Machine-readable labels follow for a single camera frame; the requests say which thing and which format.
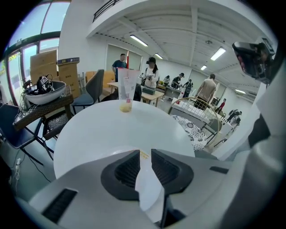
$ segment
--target white bowl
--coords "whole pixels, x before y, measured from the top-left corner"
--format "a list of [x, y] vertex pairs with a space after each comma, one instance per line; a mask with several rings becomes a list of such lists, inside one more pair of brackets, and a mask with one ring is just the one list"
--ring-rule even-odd
[[66, 88], [66, 83], [61, 81], [52, 81], [54, 91], [42, 95], [25, 95], [27, 100], [36, 105], [43, 105], [49, 103], [62, 95]]

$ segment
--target blue shirt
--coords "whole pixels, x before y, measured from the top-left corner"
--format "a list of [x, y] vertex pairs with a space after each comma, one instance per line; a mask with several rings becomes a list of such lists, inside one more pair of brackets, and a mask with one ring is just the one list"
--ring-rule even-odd
[[112, 67], [115, 68], [115, 73], [116, 73], [116, 75], [115, 75], [115, 82], [118, 82], [118, 71], [117, 71], [117, 68], [127, 68], [127, 64], [126, 64], [125, 61], [116, 60], [113, 63]]

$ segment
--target white round table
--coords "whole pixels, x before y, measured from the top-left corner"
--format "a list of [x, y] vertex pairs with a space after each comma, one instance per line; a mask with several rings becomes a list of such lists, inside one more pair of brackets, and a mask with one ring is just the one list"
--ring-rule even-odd
[[55, 146], [56, 178], [86, 162], [134, 149], [195, 156], [183, 127], [167, 113], [137, 101], [123, 113], [119, 105], [119, 100], [94, 104], [65, 125]]

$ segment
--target ceiling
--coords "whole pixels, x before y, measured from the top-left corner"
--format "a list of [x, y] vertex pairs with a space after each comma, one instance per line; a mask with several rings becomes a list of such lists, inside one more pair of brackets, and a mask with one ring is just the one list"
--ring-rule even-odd
[[[213, 2], [191, 7], [190, 4], [147, 6], [128, 13], [98, 31], [128, 42], [150, 55], [159, 53], [164, 59], [210, 75], [232, 89], [245, 91], [251, 100], [259, 83], [245, 76], [231, 45], [236, 41], [255, 42], [265, 36], [245, 17]], [[144, 47], [130, 35], [145, 43]], [[223, 47], [227, 51], [216, 61], [211, 56]]]

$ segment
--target black cap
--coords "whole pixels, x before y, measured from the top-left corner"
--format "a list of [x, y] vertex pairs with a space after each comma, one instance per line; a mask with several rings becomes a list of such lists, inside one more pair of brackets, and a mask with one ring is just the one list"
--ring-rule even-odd
[[149, 64], [150, 62], [156, 63], [156, 59], [154, 57], [150, 57], [149, 60], [146, 61], [146, 64]]

